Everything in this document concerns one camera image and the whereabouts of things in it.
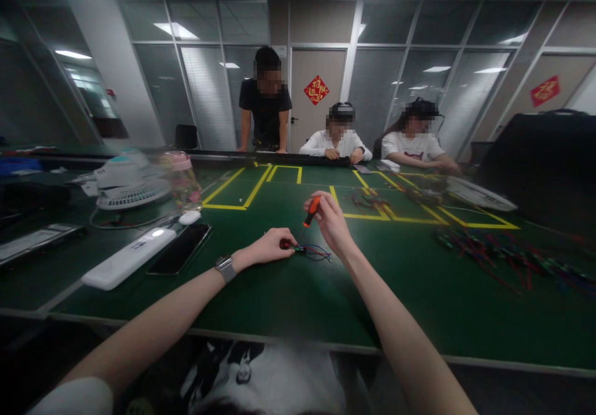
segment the person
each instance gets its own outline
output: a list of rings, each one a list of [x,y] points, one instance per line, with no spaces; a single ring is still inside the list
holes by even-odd
[[[383,134],[381,159],[461,175],[457,163],[445,153],[436,138],[427,133],[432,120],[438,115],[433,102],[418,98],[410,103],[398,121]]]
[[[255,151],[287,153],[287,119],[292,101],[287,86],[281,82],[281,60],[270,47],[261,47],[255,56],[256,79],[247,79],[240,87],[242,142],[238,151],[248,150],[250,114],[255,120]]]
[[[314,133],[300,149],[300,154],[325,156],[327,159],[350,157],[351,164],[370,161],[373,154],[350,128],[354,107],[350,102],[337,102],[329,108],[325,129]]]
[[[320,197],[320,211],[315,219],[321,233],[345,266],[369,311],[409,410],[424,414],[475,414],[474,406],[442,356],[352,239],[334,198],[327,192],[315,192],[304,203],[304,210],[315,197]],[[289,229],[270,229],[247,248],[236,251],[231,256],[231,267],[242,274],[257,263],[288,259],[295,251],[283,249],[283,241],[296,246]],[[114,399],[183,337],[226,283],[224,273],[211,268],[154,303],[76,365],[30,414],[111,413]],[[256,368],[255,363],[263,354],[262,348],[250,346],[229,353],[227,360],[221,361],[217,376],[210,379],[207,397],[195,400],[190,413],[345,412],[348,405],[333,403],[342,393],[333,386],[327,373],[328,359],[320,350],[310,360],[302,360],[304,354],[300,352],[269,355],[266,362],[261,361],[261,367],[264,362],[270,367],[281,362],[279,366],[286,370],[274,369],[257,376],[253,366]],[[310,373],[291,373],[293,368],[304,370],[306,366],[312,367]],[[201,390],[193,395],[201,395]]]

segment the workbench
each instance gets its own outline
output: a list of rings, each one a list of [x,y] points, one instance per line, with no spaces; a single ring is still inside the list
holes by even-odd
[[[93,163],[109,154],[115,153],[64,149],[63,154],[43,158],[43,163],[64,164],[68,172],[44,172],[19,181],[61,184],[81,173],[74,167],[98,168],[101,163]],[[10,234],[1,234],[0,241],[6,242],[59,222],[89,230],[5,274],[0,279],[0,315],[121,326],[213,267],[216,258],[249,245],[271,227],[289,227],[298,236],[304,201],[324,190],[338,200],[356,244],[448,362],[596,375],[595,298],[561,292],[553,280],[538,276],[532,291],[518,296],[472,259],[441,247],[431,234],[441,227],[510,231],[537,246],[555,243],[558,236],[529,225],[514,212],[489,212],[463,202],[458,207],[475,212],[431,208],[408,200],[403,189],[426,171],[403,167],[400,174],[391,175],[369,163],[373,174],[360,175],[347,166],[296,165],[284,163],[283,155],[278,158],[269,163],[257,159],[242,167],[203,165],[193,159],[203,188],[202,221],[213,226],[210,238],[179,275],[149,276],[149,262],[109,292],[84,286],[79,279],[152,226],[92,228],[88,218],[95,199],[73,189],[67,209],[44,210],[15,224]],[[364,190],[380,194],[388,205],[369,209],[346,199]],[[134,212],[145,221],[171,209],[172,200],[162,200]],[[328,249],[316,224],[305,232],[302,243]],[[209,303],[190,333],[264,342],[290,337],[336,350],[379,352],[379,338],[362,299],[339,259],[333,255],[331,260],[314,262],[296,254],[249,268]],[[596,275],[594,264],[583,261],[582,266]]]

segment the fluorescent light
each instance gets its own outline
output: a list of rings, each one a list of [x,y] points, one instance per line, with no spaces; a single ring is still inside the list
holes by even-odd
[[[503,40],[499,42],[499,44],[511,44],[511,43],[521,43],[523,39],[528,35],[528,32],[518,35],[517,37],[509,38],[507,40]]]
[[[56,51],[56,53],[59,53],[60,55],[66,55],[72,58],[84,58],[86,60],[90,60],[91,57],[87,56],[87,55],[83,55],[83,54],[77,54],[76,52],[70,52],[70,51]]]
[[[169,26],[169,23],[153,23],[155,27],[159,27],[164,32],[168,34],[172,34],[172,29]],[[194,33],[192,33],[187,28],[179,25],[177,22],[172,23],[172,27],[174,28],[174,36],[180,38],[181,40],[200,40]]]
[[[432,68],[428,68],[422,72],[443,72],[443,71],[446,71],[447,69],[451,69],[451,67],[450,66],[433,66]]]
[[[507,68],[488,68],[482,71],[476,71],[474,74],[496,74],[498,72],[506,71]]]

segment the plastic bottle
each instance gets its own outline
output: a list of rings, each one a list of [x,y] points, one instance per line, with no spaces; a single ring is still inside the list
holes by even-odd
[[[174,200],[184,212],[203,209],[201,186],[192,170],[191,159],[183,151],[167,151],[160,158],[161,165],[168,171]]]

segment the black t-shirt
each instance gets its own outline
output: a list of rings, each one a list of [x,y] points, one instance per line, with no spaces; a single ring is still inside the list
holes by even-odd
[[[285,84],[279,88],[277,95],[266,97],[256,87],[256,80],[244,80],[240,88],[240,108],[253,112],[255,139],[264,144],[279,144],[279,113],[292,109]]]

